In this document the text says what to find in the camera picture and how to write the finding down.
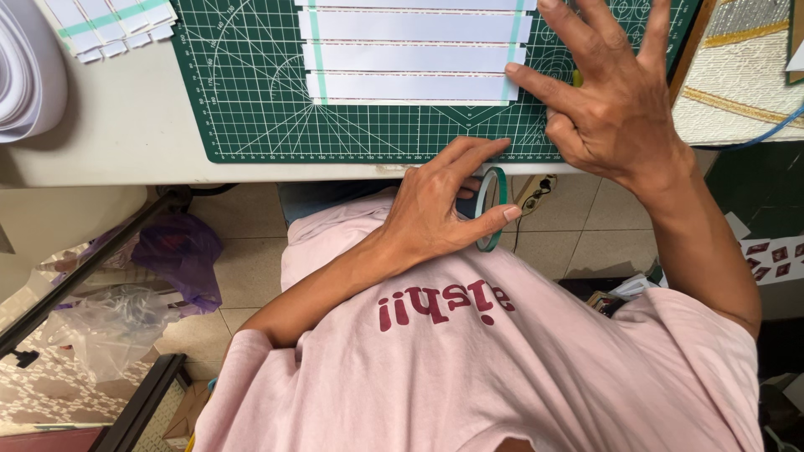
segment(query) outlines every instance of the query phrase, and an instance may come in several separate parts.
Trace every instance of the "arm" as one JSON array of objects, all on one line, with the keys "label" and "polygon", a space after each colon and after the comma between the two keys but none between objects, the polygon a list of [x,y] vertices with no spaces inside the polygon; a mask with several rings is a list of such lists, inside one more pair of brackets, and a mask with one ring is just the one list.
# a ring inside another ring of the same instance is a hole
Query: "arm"
[{"label": "arm", "polygon": [[672,289],[698,299],[754,338],[757,285],[700,172],[675,132],[666,83],[670,0],[654,0],[638,55],[604,0],[539,0],[545,22],[572,52],[574,88],[508,64],[507,75],[548,106],[547,135],[564,160],[619,183],[645,206]]},{"label": "arm", "polygon": [[292,347],[355,294],[505,227],[521,213],[517,206],[499,205],[475,220],[460,220],[455,199],[472,197],[470,190],[480,188],[472,173],[509,144],[508,139],[459,137],[431,162],[408,169],[381,227],[274,298],[240,330],[262,331],[276,348]]}]

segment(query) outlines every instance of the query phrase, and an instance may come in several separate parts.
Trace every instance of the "paper roll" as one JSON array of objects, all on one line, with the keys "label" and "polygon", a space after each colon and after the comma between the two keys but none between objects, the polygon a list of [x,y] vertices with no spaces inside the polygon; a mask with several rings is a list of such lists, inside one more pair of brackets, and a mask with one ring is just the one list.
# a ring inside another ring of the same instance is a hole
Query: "paper roll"
[{"label": "paper roll", "polygon": [[67,103],[61,58],[33,2],[0,0],[0,142],[41,134],[61,120]]}]

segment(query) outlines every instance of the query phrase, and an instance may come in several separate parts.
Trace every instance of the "green cutting mat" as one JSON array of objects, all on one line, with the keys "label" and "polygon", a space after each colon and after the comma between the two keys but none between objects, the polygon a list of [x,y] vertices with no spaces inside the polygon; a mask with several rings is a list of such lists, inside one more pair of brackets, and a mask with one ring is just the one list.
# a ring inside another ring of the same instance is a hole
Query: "green cutting mat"
[{"label": "green cutting mat", "polygon": [[[544,105],[520,89],[507,107],[314,105],[293,0],[172,0],[173,46],[213,162],[423,162],[457,135],[509,137],[500,162],[561,162]],[[673,0],[668,67],[699,0]],[[650,0],[611,0],[634,47]],[[572,80],[572,56],[537,11],[526,63]]]}]

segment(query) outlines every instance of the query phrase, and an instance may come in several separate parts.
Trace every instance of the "hand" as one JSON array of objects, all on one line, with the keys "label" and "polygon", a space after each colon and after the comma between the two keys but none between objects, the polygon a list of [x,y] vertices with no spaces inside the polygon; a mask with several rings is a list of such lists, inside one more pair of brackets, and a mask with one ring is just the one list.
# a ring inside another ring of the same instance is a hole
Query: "hand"
[{"label": "hand", "polygon": [[665,81],[670,0],[654,0],[638,56],[604,0],[577,4],[585,22],[560,0],[538,7],[572,53],[582,87],[520,64],[506,74],[548,106],[547,136],[570,165],[637,196],[688,178],[695,155],[675,132]]},{"label": "hand", "polygon": [[404,174],[388,218],[375,231],[393,258],[409,268],[433,257],[458,251],[477,239],[505,227],[522,211],[515,204],[501,204],[474,220],[461,220],[455,198],[469,199],[480,188],[470,177],[480,165],[501,154],[508,138],[455,138],[432,161]]}]

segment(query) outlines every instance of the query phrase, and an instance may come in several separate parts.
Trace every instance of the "fingernail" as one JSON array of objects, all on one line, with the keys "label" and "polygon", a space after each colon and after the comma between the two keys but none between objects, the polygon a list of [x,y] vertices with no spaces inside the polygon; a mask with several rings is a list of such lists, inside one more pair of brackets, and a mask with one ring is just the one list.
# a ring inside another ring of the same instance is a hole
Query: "fingernail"
[{"label": "fingernail", "polygon": [[505,216],[506,221],[513,221],[519,218],[522,215],[522,209],[519,206],[511,206],[503,212],[502,216]]},{"label": "fingernail", "polygon": [[514,63],[513,61],[511,61],[509,64],[505,65],[505,72],[506,74],[513,74],[514,72],[517,72],[521,67],[522,64]]}]

